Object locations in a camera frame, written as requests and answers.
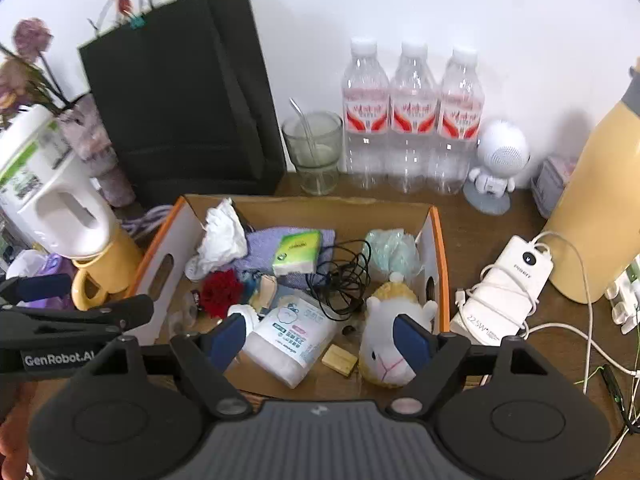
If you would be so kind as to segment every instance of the yellow mug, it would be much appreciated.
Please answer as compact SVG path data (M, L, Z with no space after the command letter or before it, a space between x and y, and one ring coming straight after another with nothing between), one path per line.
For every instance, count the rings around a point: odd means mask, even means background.
M142 251L126 231L118 228L115 238L97 256L87 260L73 260L78 272L71 286L71 299L78 310L101 306L108 294L125 290L133 281ZM85 291L86 280L98 286L98 292L89 298Z

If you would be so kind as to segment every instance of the white robot figurine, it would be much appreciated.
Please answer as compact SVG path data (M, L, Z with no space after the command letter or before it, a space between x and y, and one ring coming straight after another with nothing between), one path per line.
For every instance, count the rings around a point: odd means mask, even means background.
M511 206L513 177L529 161L529 147L522 131L503 120L484 124L478 137L478 162L469 171L464 193L471 205L483 213L501 215Z

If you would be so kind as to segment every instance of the small wooden block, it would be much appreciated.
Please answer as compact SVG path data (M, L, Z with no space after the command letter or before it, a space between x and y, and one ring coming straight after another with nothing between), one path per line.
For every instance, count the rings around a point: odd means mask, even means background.
M355 355L350 354L339 346L331 345L322 358L322 364L335 370L339 374L349 377L351 370L358 362Z

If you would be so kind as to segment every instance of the water bottle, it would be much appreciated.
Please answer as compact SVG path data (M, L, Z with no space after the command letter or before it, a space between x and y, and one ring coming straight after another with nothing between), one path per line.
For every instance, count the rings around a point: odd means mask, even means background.
M436 128L438 94L427 67L427 46L402 42L391 80L391 131L386 172L389 184L403 193L424 185L424 166Z
M455 48L440 87L438 133L427 162L427 184L442 194L454 194L465 183L476 154L484 92L476 75L478 54Z
M346 165L362 189L384 178L383 157L389 122L389 79L378 62L374 40L351 40L351 63L342 80Z

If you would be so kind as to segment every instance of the plush toy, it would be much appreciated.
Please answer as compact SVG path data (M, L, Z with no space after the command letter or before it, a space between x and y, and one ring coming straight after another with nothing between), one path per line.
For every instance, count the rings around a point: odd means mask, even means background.
M420 306L398 273L393 272L389 279L367 300L358 367L370 383L399 388L411 381L415 374L394 345L394 320L400 314L407 314L431 331L431 321L438 305L435 301L428 301L424 307Z

